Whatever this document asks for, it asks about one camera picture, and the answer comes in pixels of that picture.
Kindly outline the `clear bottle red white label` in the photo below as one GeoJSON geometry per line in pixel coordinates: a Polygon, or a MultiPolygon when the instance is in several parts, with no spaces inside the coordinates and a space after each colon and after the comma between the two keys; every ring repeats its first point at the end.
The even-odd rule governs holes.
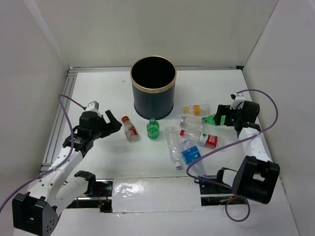
{"type": "Polygon", "coordinates": [[[125,135],[129,142],[137,142],[140,140],[140,137],[137,133],[137,130],[135,129],[135,126],[130,121],[128,116],[122,117],[122,122],[125,129],[125,135]]]}

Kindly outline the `clear jar silver lid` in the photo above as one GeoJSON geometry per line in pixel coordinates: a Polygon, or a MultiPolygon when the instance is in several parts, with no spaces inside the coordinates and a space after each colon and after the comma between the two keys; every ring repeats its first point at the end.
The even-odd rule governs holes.
{"type": "Polygon", "coordinates": [[[200,117],[183,116],[179,126],[184,130],[202,131],[203,123],[200,117]]]}

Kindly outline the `small green plastic bottle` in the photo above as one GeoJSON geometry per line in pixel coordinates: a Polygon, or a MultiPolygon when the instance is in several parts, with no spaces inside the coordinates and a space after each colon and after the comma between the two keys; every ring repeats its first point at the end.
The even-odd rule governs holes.
{"type": "Polygon", "coordinates": [[[159,137],[159,123],[155,118],[151,118],[146,126],[147,135],[150,139],[156,140],[159,137]]]}

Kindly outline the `crushed clear bottle white cap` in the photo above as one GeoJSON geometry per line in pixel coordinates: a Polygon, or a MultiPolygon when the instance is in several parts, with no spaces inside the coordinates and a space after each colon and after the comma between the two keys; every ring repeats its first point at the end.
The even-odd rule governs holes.
{"type": "Polygon", "coordinates": [[[180,158],[182,157],[177,130],[173,126],[165,128],[165,138],[168,145],[170,158],[175,166],[176,170],[182,169],[180,158]]]}

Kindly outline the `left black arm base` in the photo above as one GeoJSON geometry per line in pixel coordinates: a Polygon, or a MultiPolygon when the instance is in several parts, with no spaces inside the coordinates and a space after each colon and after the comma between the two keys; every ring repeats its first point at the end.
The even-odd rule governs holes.
{"type": "Polygon", "coordinates": [[[102,213],[112,212],[112,179],[96,179],[95,174],[86,171],[78,171],[74,176],[88,181],[88,189],[77,197],[68,209],[98,208],[102,213]]]}

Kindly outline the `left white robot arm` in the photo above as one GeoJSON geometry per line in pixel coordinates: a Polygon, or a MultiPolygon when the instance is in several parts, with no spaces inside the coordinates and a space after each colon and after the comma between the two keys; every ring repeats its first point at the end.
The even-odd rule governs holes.
{"type": "Polygon", "coordinates": [[[96,109],[84,111],[79,124],[70,130],[70,136],[65,139],[57,159],[48,171],[41,174],[27,193],[14,196],[14,228],[37,236],[49,236],[56,228],[63,210],[77,197],[95,194],[95,174],[72,171],[93,147],[95,140],[120,130],[122,124],[111,111],[105,113],[109,122],[96,109]]]}

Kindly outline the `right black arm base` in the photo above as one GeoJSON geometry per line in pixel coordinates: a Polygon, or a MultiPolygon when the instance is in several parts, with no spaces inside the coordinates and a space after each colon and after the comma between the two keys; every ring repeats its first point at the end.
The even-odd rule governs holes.
{"type": "Polygon", "coordinates": [[[231,205],[245,204],[243,198],[236,199],[236,196],[232,194],[231,189],[199,180],[194,180],[194,182],[199,185],[201,205],[203,207],[225,205],[229,200],[232,200],[230,203],[231,205]]]}

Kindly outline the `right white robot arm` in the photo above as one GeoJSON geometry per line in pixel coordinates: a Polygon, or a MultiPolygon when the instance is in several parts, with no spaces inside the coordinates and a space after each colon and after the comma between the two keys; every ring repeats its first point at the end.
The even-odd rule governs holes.
{"type": "Polygon", "coordinates": [[[234,195],[250,199],[262,204],[268,204],[272,198],[280,166],[273,163],[267,155],[262,139],[260,126],[255,123],[260,112],[257,103],[245,100],[234,101],[232,105],[218,105],[214,116],[215,125],[233,126],[242,143],[245,158],[232,181],[227,176],[215,180],[215,188],[221,193],[232,187],[234,195]]]}

